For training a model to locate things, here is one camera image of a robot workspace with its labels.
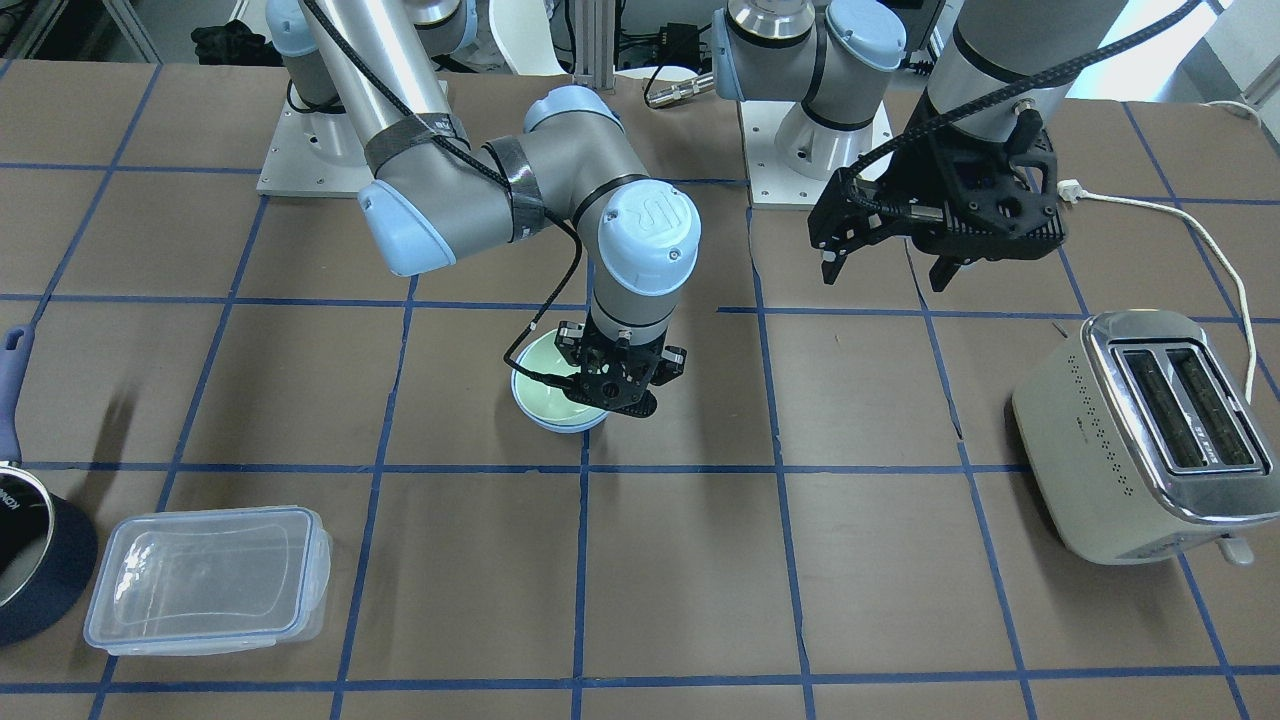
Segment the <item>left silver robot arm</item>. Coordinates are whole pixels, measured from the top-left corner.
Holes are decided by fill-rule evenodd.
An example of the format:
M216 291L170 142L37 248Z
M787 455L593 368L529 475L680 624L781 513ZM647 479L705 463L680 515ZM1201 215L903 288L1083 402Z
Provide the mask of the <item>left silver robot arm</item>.
M1107 42L1123 1L966 1L904 131L868 150L817 145L869 129L908 54L883 3L728 1L712 22L713 73L721 97L792 104L800 128L780 147L824 182L806 227L827 284L852 252L906 236L934 258L940 292L965 265L1037 260L1064 243L1050 118L1085 68L1194 8Z

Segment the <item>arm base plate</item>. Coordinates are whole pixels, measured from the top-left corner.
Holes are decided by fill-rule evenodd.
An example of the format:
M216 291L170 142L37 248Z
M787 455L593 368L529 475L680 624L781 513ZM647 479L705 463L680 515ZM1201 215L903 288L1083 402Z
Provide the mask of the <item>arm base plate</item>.
M838 168L893 136L883 102L855 131L820 126L796 102L740 102L739 115L751 206L764 210L812 209Z
M288 199L352 199L372 176L347 114L298 111L289 87L256 190Z

